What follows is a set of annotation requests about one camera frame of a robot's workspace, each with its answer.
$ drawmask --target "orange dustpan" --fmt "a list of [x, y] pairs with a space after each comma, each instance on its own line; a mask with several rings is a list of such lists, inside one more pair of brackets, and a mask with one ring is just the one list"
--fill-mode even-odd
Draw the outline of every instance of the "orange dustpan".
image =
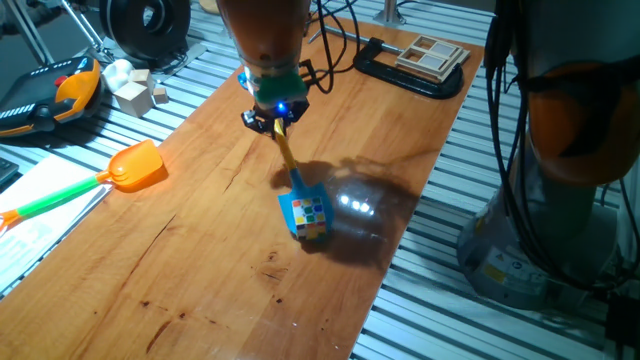
[[123, 191], [140, 189], [140, 184], [149, 185], [145, 180], [160, 171], [166, 173], [158, 149], [151, 140], [142, 141], [113, 155], [107, 170], [15, 210], [0, 213], [0, 231], [4, 233], [10, 226], [15, 226], [22, 220], [66, 204], [100, 184], [111, 182]]

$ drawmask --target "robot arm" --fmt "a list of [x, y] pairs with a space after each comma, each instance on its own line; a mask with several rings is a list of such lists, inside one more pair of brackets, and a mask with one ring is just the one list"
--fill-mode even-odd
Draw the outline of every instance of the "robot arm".
[[285, 126], [308, 108], [308, 86], [298, 74], [300, 50], [310, 0], [218, 0], [245, 72], [241, 77], [253, 95], [244, 124], [257, 132], [273, 131], [273, 121]]

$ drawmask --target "white paper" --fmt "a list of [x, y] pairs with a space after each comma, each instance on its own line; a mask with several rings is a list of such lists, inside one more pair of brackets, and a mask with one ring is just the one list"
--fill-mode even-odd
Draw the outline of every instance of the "white paper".
[[[0, 211], [8, 211], [95, 175], [57, 156], [40, 161], [4, 193]], [[111, 189], [101, 185], [49, 212], [26, 220], [0, 237], [0, 294], [62, 239]]]

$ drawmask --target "yellow stick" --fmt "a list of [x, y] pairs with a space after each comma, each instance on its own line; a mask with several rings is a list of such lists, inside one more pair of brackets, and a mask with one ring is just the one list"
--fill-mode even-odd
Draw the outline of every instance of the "yellow stick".
[[296, 160], [293, 158], [293, 154], [291, 153], [291, 148], [289, 148], [289, 144], [287, 143], [287, 138], [284, 136], [284, 131], [282, 130], [282, 124], [280, 123], [280, 119], [277, 119], [273, 124], [273, 129], [276, 135], [276, 141], [278, 142], [278, 146], [280, 147], [280, 152], [282, 153], [282, 157], [284, 158], [284, 162], [287, 165], [287, 169], [289, 171], [298, 167], [296, 164]]

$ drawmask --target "wooden table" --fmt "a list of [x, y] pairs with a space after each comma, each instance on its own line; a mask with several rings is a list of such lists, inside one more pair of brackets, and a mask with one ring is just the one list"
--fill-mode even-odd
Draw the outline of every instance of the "wooden table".
[[[361, 28], [399, 47], [416, 36]], [[243, 126], [253, 100], [231, 76], [160, 147], [167, 180], [110, 194], [0, 302], [0, 358], [347, 358], [478, 69], [482, 48], [464, 47], [449, 100], [355, 70], [311, 90], [290, 144], [335, 201], [324, 246], [291, 238], [278, 147]], [[325, 67], [322, 41], [302, 58]]]

